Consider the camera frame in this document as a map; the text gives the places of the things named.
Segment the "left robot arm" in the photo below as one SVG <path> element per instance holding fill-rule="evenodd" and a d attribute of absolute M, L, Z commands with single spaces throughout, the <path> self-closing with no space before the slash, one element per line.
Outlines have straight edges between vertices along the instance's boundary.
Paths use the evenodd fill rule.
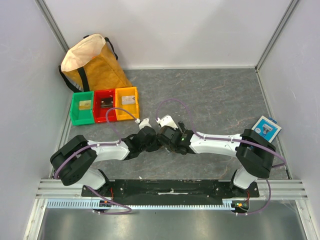
<path fill-rule="evenodd" d="M 156 131 L 150 126 L 118 141 L 97 142 L 77 135 L 51 156 L 50 163 L 54 178 L 64 186 L 79 183 L 103 197 L 110 192 L 110 184 L 101 170 L 92 168 L 93 163 L 131 160 L 142 152 L 155 152 L 160 147 Z"/>

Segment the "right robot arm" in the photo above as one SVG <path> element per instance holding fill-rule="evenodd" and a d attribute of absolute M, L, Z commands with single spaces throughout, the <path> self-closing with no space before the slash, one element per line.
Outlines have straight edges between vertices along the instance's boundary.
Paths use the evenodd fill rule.
<path fill-rule="evenodd" d="M 212 135 L 186 129 L 182 121 L 160 119 L 157 140 L 169 152 L 186 154 L 217 154 L 235 157 L 241 168 L 233 174 L 229 191 L 235 197 L 242 196 L 257 179 L 270 177 L 276 148 L 252 129 L 242 134 Z"/>

